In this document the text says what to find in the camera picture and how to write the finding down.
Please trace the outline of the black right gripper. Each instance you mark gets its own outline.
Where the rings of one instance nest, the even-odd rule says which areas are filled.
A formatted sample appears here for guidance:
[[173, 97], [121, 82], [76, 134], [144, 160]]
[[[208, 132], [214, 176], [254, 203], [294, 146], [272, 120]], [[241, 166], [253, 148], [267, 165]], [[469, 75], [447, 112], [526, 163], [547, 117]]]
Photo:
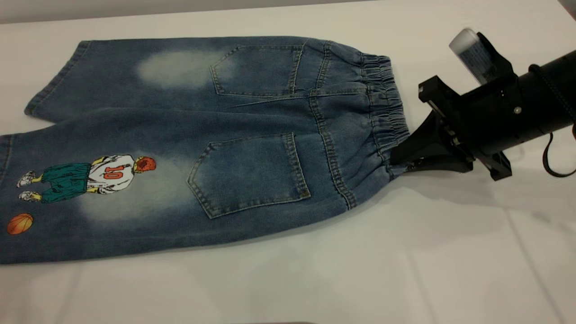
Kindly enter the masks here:
[[419, 99], [431, 112], [408, 138], [391, 150], [390, 163], [406, 172], [473, 170], [477, 160], [493, 180], [512, 176], [504, 150], [518, 145], [513, 121], [520, 98], [518, 76], [509, 74], [466, 94], [457, 94], [438, 76], [419, 84]]

